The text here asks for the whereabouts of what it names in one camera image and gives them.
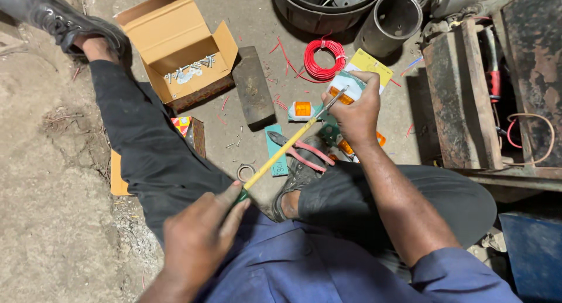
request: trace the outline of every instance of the screwdriver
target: screwdriver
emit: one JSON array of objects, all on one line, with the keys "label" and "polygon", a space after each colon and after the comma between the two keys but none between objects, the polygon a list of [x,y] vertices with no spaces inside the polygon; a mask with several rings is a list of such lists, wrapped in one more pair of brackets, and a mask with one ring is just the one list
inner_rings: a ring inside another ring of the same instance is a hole
[{"label": "screwdriver", "polygon": [[277,153],[275,153],[273,156],[271,156],[271,158],[260,168],[260,170],[258,170],[249,180],[247,183],[245,183],[244,188],[242,189],[242,192],[240,192],[240,195],[238,196],[238,198],[236,199],[236,201],[234,202],[234,204],[236,205],[239,202],[242,202],[243,200],[247,199],[249,196],[248,190],[249,188],[254,185],[257,180],[259,180],[259,178],[261,178],[261,176],[263,176],[265,174],[265,172],[267,170],[269,170],[271,168],[271,166],[273,166],[274,163],[277,162],[277,160],[279,159],[279,157],[283,156],[283,154],[285,154],[285,152],[291,148],[292,145],[294,145],[299,138],[301,138],[301,136],[303,134],[306,133],[307,130],[309,130],[314,123],[316,123],[316,121],[318,121],[318,119],[320,118],[320,116],[322,114],[324,114],[325,112],[328,112],[330,110],[330,108],[335,104],[335,102],[343,95],[343,93],[345,91],[347,91],[349,89],[349,86],[345,86],[345,88],[343,88],[342,90],[340,90],[340,92],[338,92],[338,94],[335,96],[335,98],[333,98],[332,100],[330,100],[330,102],[322,107],[322,110],[320,110],[316,115],[314,115],[308,122],[306,122],[305,126],[303,126],[296,134],[293,135],[293,137],[291,137],[289,139],[289,141],[287,141],[285,143],[285,145],[283,147],[281,147]]}]

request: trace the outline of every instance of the insulation tape roll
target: insulation tape roll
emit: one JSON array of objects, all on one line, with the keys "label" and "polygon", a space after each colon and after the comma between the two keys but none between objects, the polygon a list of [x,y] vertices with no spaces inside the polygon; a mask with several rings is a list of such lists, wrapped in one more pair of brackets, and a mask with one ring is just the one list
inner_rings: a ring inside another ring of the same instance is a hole
[{"label": "insulation tape roll", "polygon": [[240,165],[240,167],[238,167],[238,170],[236,170],[236,177],[238,178],[238,180],[240,180],[240,182],[242,182],[242,183],[247,183],[252,176],[250,176],[248,179],[242,178],[242,170],[244,170],[244,169],[251,170],[252,176],[256,174],[256,169],[252,165],[248,165],[247,163],[243,163],[243,164]]}]

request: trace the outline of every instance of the shirt sleeve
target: shirt sleeve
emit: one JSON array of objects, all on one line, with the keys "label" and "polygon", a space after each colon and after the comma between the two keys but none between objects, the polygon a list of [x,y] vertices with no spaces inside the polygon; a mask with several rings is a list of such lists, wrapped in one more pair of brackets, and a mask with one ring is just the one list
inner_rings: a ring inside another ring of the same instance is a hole
[{"label": "shirt sleeve", "polygon": [[521,302],[507,282],[458,248],[422,257],[412,268],[412,286],[435,302]]}]

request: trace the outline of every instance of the foot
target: foot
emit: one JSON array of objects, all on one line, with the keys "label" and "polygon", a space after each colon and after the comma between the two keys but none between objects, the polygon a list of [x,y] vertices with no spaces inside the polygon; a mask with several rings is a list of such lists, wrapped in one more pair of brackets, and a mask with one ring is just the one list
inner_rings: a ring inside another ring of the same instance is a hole
[{"label": "foot", "polygon": [[[322,141],[318,136],[311,136],[304,141],[321,152],[326,153],[327,147],[326,143]],[[297,153],[302,156],[302,158],[315,163],[319,166],[325,166],[325,162],[318,156],[305,149],[297,149]],[[301,189],[312,182],[314,179],[322,177],[322,174],[312,168],[306,166],[305,164],[299,162],[293,158],[291,166],[289,167],[289,176],[287,181],[277,192],[272,203],[270,216],[271,220],[276,222],[282,222],[287,219],[295,219],[299,217],[299,196]]]},{"label": "foot", "polygon": [[74,45],[76,37],[80,35],[103,36],[119,57],[123,56],[129,45],[119,28],[103,19],[78,12],[65,0],[0,0],[0,11],[47,31],[67,54],[84,55]]}]

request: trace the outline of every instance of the red wire coil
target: red wire coil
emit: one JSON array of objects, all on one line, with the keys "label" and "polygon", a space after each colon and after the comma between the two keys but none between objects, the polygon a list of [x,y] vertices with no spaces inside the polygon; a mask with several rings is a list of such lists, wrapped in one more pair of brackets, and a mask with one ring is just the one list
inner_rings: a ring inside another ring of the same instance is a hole
[{"label": "red wire coil", "polygon": [[[335,58],[335,64],[330,69],[320,67],[314,60],[314,53],[321,49],[323,44]],[[340,71],[345,67],[345,57],[346,52],[343,50],[343,46],[340,43],[332,40],[324,40],[322,37],[322,39],[314,40],[306,46],[304,60],[305,68],[310,76],[317,80],[331,80],[337,71]]]}]

